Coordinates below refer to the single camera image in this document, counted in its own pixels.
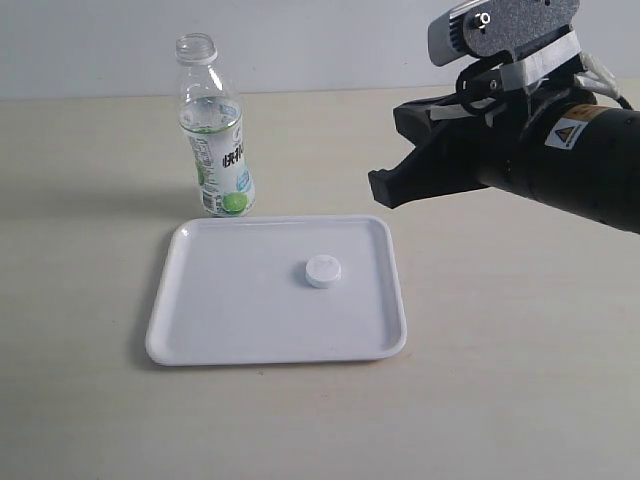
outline white cable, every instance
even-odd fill
[[[593,55],[583,52],[581,57],[587,72],[575,75],[576,86],[614,100],[620,98],[620,87],[613,73]]]

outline table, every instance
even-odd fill
[[[639,478],[640,238],[496,190],[373,202],[411,148],[392,108],[444,91],[244,97],[253,214],[383,218],[409,329],[382,362],[244,368],[144,350],[202,216],[172,100],[0,103],[0,477]]]

